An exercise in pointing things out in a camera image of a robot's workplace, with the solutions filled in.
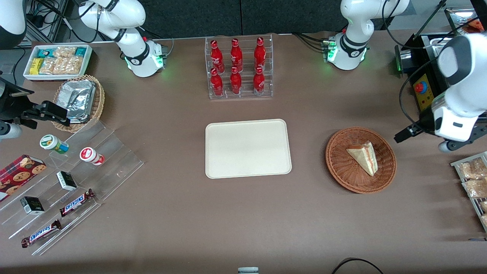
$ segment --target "red emergency stop button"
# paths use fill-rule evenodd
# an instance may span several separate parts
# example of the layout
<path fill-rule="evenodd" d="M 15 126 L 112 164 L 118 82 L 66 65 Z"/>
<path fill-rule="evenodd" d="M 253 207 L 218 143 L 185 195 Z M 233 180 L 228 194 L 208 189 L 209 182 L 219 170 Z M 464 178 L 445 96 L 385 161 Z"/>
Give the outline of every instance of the red emergency stop button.
<path fill-rule="evenodd" d="M 427 89 L 428 89 L 428 85 L 424 81 L 421 81 L 420 83 L 414 85 L 414 91 L 416 91 L 419 94 L 424 94 Z"/>

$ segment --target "sandwich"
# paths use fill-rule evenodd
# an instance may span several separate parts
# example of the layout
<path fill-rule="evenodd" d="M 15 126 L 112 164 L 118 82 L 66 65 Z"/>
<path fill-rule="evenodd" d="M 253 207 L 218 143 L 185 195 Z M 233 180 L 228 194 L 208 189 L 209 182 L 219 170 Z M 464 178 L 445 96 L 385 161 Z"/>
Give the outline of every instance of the sandwich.
<path fill-rule="evenodd" d="M 347 152 L 358 162 L 365 172 L 370 176 L 374 176 L 378 166 L 372 143 L 367 142 L 363 145 L 351 145 L 348 147 Z"/>

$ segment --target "small black box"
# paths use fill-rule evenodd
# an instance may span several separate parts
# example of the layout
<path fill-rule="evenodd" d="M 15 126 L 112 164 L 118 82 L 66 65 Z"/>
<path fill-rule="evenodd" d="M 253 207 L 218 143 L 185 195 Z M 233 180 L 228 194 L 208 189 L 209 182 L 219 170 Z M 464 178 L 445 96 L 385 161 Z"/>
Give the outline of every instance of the small black box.
<path fill-rule="evenodd" d="M 36 197 L 25 196 L 20 199 L 20 203 L 27 214 L 41 215 L 44 213 L 44 208 L 42 207 L 39 199 Z"/>
<path fill-rule="evenodd" d="M 63 189 L 68 191 L 76 190 L 77 186 L 71 174 L 64 171 L 60 171 L 56 174 L 56 176 L 57 176 L 57 180 L 59 181 Z"/>

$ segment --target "cookie box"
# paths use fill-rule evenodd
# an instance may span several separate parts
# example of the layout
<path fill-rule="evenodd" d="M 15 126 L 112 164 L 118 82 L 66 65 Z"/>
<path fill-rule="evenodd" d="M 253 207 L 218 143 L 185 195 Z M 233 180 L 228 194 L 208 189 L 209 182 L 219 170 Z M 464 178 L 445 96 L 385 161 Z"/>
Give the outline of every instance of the cookie box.
<path fill-rule="evenodd" d="M 63 74 L 63 75 L 32 75 L 30 74 L 30 68 L 32 66 L 32 62 L 35 58 L 37 58 L 39 51 L 52 49 L 59 46 L 63 47 L 77 47 L 77 48 L 86 48 L 86 52 L 84 53 L 83 62 L 81 63 L 81 69 L 79 70 L 78 74 Z M 24 70 L 24 77 L 30 81 L 59 81 L 59 80 L 67 80 L 76 77 L 80 77 L 85 74 L 86 68 L 88 67 L 88 63 L 90 62 L 90 56 L 92 53 L 92 48 L 87 44 L 51 44 L 51 45 L 39 45 L 35 46 L 32 49 L 31 55 L 29 57 L 29 61 L 25 66 Z"/>
<path fill-rule="evenodd" d="M 0 170 L 0 202 L 46 169 L 43 161 L 22 155 Z"/>

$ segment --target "red cookie box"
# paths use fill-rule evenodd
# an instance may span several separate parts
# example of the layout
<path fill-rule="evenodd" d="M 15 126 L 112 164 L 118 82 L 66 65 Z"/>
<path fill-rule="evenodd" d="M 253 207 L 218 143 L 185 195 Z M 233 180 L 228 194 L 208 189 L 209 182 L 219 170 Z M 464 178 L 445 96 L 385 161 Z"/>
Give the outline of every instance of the red cookie box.
<path fill-rule="evenodd" d="M 43 161 L 22 155 L 0 170 L 0 202 L 46 169 Z"/>

